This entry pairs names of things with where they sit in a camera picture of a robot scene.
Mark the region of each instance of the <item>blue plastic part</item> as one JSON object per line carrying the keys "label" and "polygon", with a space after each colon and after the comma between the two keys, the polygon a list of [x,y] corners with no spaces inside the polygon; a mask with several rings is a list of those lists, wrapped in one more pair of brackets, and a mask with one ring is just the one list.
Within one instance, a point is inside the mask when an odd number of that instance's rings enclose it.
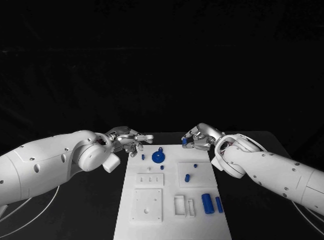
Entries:
{"label": "blue plastic part", "polygon": [[186,174],[185,181],[186,181],[186,182],[191,181],[191,174]]}
{"label": "blue plastic part", "polygon": [[155,161],[155,163],[158,163],[158,164],[160,164],[160,163],[165,161],[165,158],[166,158],[163,151],[165,151],[165,150],[163,150],[163,148],[160,147],[160,148],[159,148],[159,151],[156,151],[156,152],[153,153],[153,161]]}
{"label": "blue plastic part", "polygon": [[215,206],[214,206],[212,197],[211,197],[209,193],[202,195],[202,201],[204,201],[205,213],[207,214],[214,214],[215,213]]}
{"label": "blue plastic part", "polygon": [[220,212],[220,213],[224,213],[221,197],[218,196],[215,199],[217,199],[217,203],[218,203],[218,212]]}

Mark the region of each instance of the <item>cable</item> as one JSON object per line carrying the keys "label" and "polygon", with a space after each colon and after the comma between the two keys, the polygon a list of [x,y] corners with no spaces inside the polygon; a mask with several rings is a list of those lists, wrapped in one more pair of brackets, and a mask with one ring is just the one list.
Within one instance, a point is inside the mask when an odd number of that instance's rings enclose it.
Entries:
{"label": "cable", "polygon": [[324,222],[324,220],[312,212],[312,210],[308,207],[306,210]]}
{"label": "cable", "polygon": [[[266,152],[269,152],[267,149],[264,148],[264,146],[263,146],[253,138],[250,138],[248,136],[246,136],[246,137],[258,145],[258,147],[260,147]],[[305,219],[310,222],[310,224],[312,224],[313,227],[318,229],[318,231],[324,235],[323,231],[316,227],[316,225],[315,225],[315,224],[312,223],[312,221],[309,220],[308,216],[303,214],[303,212],[302,212],[299,206],[296,205],[295,201],[292,201],[292,202],[293,202],[293,204],[295,204],[299,212],[302,213]],[[310,213],[324,222],[324,220],[323,220],[312,211],[310,211]]]}
{"label": "cable", "polygon": [[28,204],[28,202],[29,202],[32,199],[34,199],[34,198],[31,197],[31,198],[24,202],[24,204],[16,208],[16,210],[15,210],[5,218],[0,219],[0,222],[2,222],[5,219],[8,219],[9,216],[13,215],[13,213]]}
{"label": "cable", "polygon": [[41,212],[41,214],[35,217],[35,219],[34,219],[25,226],[22,226],[18,230],[15,230],[15,231],[11,232],[9,234],[0,236],[0,238],[12,235],[15,232],[18,232],[22,228],[25,228],[25,227],[36,220],[36,218],[42,215],[42,213],[44,213],[44,212],[47,211],[47,209],[49,208],[49,205],[52,204],[52,202],[54,202],[54,200],[55,200],[55,198],[57,198],[57,194],[58,194],[60,188],[61,188],[61,186],[58,186],[58,189],[57,189],[55,195],[54,195],[54,197],[52,197],[52,200],[51,200],[49,204],[47,205],[44,211]]}
{"label": "cable", "polygon": [[324,235],[323,231],[315,226],[315,224],[313,224],[312,221],[309,220],[308,216],[306,216],[305,213],[302,212],[302,210],[300,210],[299,206],[296,205],[295,201],[292,201],[292,202],[293,202],[293,204],[295,204],[295,206],[296,206],[300,214],[303,215],[305,219],[310,222],[310,224],[312,224],[313,227],[318,229],[318,231]]}

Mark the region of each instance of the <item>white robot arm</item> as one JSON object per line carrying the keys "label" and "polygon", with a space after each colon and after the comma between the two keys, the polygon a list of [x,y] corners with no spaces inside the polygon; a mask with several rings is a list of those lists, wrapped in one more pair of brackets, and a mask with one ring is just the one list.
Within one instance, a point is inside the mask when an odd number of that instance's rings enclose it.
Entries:
{"label": "white robot arm", "polygon": [[243,134],[227,135],[201,123],[184,136],[184,148],[208,151],[215,167],[235,178],[246,173],[257,184],[324,216],[324,172],[273,152]]}
{"label": "white robot arm", "polygon": [[0,156],[0,207],[47,193],[81,171],[103,165],[111,173],[122,163],[114,153],[126,149],[135,157],[140,141],[153,138],[122,126],[106,134],[83,130],[24,144]]}

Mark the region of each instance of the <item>dark wall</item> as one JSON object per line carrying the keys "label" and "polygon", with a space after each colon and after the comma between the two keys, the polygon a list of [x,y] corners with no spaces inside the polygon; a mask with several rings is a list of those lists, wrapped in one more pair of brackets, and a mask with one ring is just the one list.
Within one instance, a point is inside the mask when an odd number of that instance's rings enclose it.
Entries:
{"label": "dark wall", "polygon": [[324,167],[320,3],[0,2],[0,155],[83,129],[201,122],[271,131]]}

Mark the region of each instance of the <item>round hole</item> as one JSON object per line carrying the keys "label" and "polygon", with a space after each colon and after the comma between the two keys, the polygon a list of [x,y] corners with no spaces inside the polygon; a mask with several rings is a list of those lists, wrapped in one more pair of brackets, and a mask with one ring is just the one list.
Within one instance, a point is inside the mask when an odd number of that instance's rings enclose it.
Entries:
{"label": "round hole", "polygon": [[38,172],[41,171],[41,169],[42,169],[41,165],[36,164],[36,165],[34,166],[34,170],[35,170],[35,172],[38,173]]}
{"label": "round hole", "polygon": [[61,160],[62,160],[64,163],[67,162],[67,155],[65,154],[61,155]]}

